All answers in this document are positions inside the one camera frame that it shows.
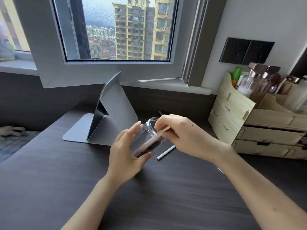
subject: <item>power outlet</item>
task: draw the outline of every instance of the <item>power outlet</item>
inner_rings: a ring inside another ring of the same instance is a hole
[[[274,42],[252,40],[243,58],[242,64],[250,62],[264,64],[274,45]]]
[[[248,39],[227,38],[220,62],[241,64],[250,42]]]

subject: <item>left hand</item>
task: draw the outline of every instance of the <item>left hand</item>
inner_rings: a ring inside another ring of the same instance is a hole
[[[106,177],[115,182],[117,186],[121,186],[133,178],[154,155],[153,152],[149,152],[140,158],[136,158],[130,152],[133,135],[141,127],[141,122],[137,122],[130,129],[122,131],[111,146]]]

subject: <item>hand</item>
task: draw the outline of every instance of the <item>hand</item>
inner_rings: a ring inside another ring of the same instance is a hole
[[[109,168],[106,177],[118,186],[133,178],[154,155],[153,152],[149,152],[140,158],[136,158],[130,152],[133,135],[141,127],[141,122],[137,122],[130,129],[122,131],[111,146]]]
[[[186,154],[217,164],[225,154],[235,153],[230,145],[215,139],[186,117],[163,115],[157,120],[155,129],[159,131],[166,125],[176,134],[166,131],[163,136]]]

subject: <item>desk surface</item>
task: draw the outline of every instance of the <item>desk surface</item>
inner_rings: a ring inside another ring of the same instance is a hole
[[[83,114],[68,112],[0,164],[1,230],[60,229],[104,176],[109,147],[62,140]],[[179,151],[158,162],[170,146],[119,189],[101,229],[260,229],[213,164]],[[243,158],[307,210],[305,161]]]

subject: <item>plush toy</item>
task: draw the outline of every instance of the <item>plush toy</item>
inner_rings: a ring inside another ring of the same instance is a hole
[[[13,127],[13,126],[0,127],[0,140],[5,140],[5,138],[2,136],[7,136],[7,135],[21,136],[23,131],[25,131],[24,127]]]
[[[15,60],[15,50],[7,37],[7,30],[2,21],[0,21],[0,62]]]

